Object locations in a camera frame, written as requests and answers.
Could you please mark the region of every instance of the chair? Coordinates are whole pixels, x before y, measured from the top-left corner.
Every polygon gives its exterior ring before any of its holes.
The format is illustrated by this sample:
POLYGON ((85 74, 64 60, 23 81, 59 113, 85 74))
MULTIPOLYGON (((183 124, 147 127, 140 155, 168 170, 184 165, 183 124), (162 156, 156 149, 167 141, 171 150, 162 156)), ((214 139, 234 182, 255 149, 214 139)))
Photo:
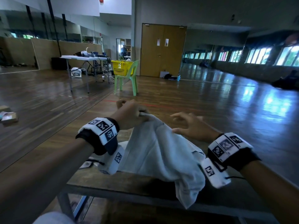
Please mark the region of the chair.
POLYGON ((137 81, 136 81, 136 68, 139 64, 139 60, 136 60, 131 65, 130 69, 128 70, 128 73, 126 76, 122 75, 115 75, 114 78, 114 94, 116 94, 117 89, 117 79, 120 81, 119 90, 123 90, 123 79, 130 79, 132 81, 132 87, 133 87, 133 95, 136 96, 136 93, 138 93, 138 87, 137 87, 137 81))

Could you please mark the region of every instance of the white folding table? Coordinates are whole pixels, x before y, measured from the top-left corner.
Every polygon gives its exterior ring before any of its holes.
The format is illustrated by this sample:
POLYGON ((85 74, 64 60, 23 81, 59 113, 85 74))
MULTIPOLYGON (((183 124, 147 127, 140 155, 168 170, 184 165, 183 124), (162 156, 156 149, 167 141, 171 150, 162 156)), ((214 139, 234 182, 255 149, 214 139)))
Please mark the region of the white folding table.
MULTIPOLYGON (((82 56, 69 55, 69 56, 61 56, 61 58, 66 59, 66 66, 67 66, 67 70, 68 70, 68 74, 69 74, 69 83, 70 83, 71 92, 73 92, 73 88, 72 88, 72 75, 71 75, 71 71, 69 69, 69 61, 68 61, 69 59, 84 61, 82 66, 84 66, 86 62, 92 61, 93 67, 94 67, 95 81, 97 81, 97 73, 96 73, 96 70, 95 70, 95 61, 96 60, 100 60, 100 61, 107 60, 108 61, 107 57, 82 57, 82 56)), ((86 72, 86 83, 87 83, 87 93, 89 93, 88 74, 87 74, 87 72, 86 72)))

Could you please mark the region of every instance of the yellow plastic laundry basket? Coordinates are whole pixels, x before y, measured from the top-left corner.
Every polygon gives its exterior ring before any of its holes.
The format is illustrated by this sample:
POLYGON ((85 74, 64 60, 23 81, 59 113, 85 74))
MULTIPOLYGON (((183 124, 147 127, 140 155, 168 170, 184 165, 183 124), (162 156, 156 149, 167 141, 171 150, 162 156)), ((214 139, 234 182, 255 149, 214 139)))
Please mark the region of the yellow plastic laundry basket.
POLYGON ((132 61, 111 61, 113 63, 113 71, 115 75, 122 75, 126 76, 128 73, 128 70, 130 69, 132 65, 132 61))

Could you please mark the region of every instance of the chair leg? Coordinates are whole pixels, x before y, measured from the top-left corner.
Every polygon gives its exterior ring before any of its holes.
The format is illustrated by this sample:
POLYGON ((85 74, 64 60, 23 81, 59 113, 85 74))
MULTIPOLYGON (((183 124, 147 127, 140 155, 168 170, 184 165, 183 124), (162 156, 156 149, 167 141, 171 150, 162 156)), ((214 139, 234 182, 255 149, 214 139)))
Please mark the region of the chair leg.
POLYGON ((117 76, 115 75, 115 78, 114 78, 114 94, 116 94, 116 90, 117 90, 117 76))
POLYGON ((136 96, 135 77, 131 77, 130 79, 131 79, 131 81, 132 81, 133 95, 136 96))
POLYGON ((137 86, 136 75, 134 76, 134 80, 135 80, 135 89, 136 89, 136 93, 138 93, 138 86, 137 86))
POLYGON ((122 78, 119 78, 119 90, 123 90, 123 79, 122 78))

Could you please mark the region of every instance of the white tabletop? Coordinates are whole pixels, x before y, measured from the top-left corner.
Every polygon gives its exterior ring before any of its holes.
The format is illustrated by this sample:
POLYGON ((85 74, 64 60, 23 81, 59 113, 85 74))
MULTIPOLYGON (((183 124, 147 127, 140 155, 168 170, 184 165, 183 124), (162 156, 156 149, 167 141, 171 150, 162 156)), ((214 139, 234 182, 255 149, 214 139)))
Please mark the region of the white tabletop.
POLYGON ((75 60, 82 60, 82 61, 95 61, 95 60, 107 60, 106 57, 83 57, 83 56, 61 56, 64 59, 75 59, 75 60))

